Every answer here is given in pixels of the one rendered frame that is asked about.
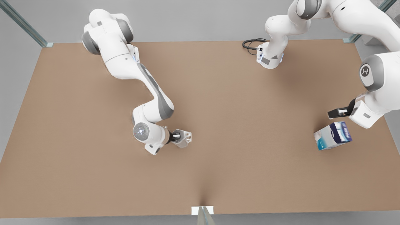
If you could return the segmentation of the blue and white carton box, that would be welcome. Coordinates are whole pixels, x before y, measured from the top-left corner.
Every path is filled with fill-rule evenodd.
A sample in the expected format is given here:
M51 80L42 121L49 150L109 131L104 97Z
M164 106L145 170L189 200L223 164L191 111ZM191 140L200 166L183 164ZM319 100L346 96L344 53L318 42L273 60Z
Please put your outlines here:
M352 141L344 121L333 122L314 133L318 150L327 150Z

